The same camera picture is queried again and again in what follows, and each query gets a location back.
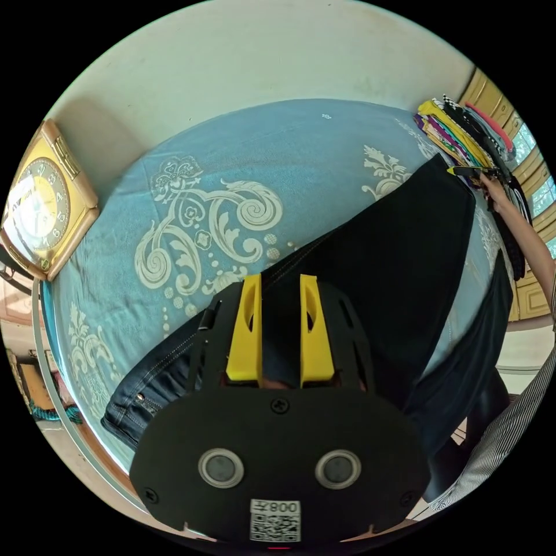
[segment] hand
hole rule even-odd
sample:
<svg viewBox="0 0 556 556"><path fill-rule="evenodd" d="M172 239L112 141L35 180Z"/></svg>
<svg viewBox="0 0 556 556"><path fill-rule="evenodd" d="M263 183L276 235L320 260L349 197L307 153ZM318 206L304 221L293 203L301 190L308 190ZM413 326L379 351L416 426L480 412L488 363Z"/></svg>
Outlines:
<svg viewBox="0 0 556 556"><path fill-rule="evenodd" d="M502 184L496 178L490 179L481 174L480 179L488 192L488 196L494 203L494 210L499 213L507 203L510 203L506 191L504 191Z"/></svg>

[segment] teal rope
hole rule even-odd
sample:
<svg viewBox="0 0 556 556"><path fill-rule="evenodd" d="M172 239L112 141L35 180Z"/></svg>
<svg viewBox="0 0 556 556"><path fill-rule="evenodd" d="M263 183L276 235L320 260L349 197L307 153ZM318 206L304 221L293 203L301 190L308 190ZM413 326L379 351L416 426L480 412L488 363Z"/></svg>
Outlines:
<svg viewBox="0 0 556 556"><path fill-rule="evenodd" d="M33 417L44 421L59 421L60 416L55 409L41 409L35 405L31 406L31 411ZM79 414L79 409L76 405L70 405L65 409L65 414L69 417L69 420L76 425L81 425L83 420Z"/></svg>

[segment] striped shirt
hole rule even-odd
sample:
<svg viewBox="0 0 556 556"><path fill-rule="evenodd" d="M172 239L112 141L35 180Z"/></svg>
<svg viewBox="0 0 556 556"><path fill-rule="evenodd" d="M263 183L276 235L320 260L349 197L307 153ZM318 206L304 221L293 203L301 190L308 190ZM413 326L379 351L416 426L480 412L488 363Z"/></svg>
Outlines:
<svg viewBox="0 0 556 556"><path fill-rule="evenodd" d="M556 275L550 307L554 320L553 330L556 332ZM454 484L429 504L432 510L440 511L460 501L486 481L505 460L535 416L555 366L556 346L553 347L542 369L519 398L488 426Z"/></svg>

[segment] clock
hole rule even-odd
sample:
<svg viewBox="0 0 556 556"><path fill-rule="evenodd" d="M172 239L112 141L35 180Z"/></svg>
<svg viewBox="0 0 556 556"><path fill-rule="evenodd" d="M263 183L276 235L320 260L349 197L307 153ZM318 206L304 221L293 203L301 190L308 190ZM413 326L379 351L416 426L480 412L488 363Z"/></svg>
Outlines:
<svg viewBox="0 0 556 556"><path fill-rule="evenodd" d="M52 120L36 131L8 193L0 239L39 280L52 281L98 217L98 197Z"/></svg>

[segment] light blue bedsheet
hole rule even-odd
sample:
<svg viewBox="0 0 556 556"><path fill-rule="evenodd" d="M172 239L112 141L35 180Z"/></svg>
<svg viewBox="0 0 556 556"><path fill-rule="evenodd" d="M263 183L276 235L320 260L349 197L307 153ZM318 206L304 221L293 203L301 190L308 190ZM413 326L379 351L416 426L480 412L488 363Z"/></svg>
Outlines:
<svg viewBox="0 0 556 556"><path fill-rule="evenodd" d="M43 304L61 372L115 460L128 470L132 452L100 419L138 361L215 292L346 222L437 152L409 112L292 100L188 129L99 191L100 217ZM477 196L460 288L428 371L467 330L501 245Z"/></svg>

